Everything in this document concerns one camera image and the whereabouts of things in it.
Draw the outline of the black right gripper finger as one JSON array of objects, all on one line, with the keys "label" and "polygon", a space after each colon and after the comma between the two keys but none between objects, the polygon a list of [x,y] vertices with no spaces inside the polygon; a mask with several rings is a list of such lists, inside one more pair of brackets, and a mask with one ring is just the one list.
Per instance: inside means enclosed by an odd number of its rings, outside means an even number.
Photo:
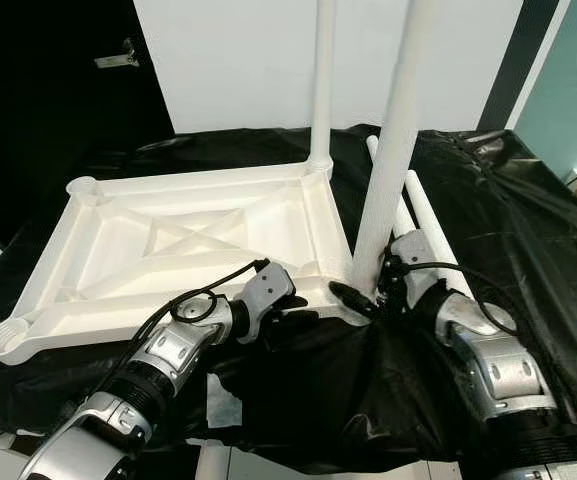
[{"label": "black right gripper finger", "polygon": [[366,294],[357,291],[352,285],[340,282],[329,282],[329,291],[338,298],[342,305],[356,314],[375,314],[375,303]]}]

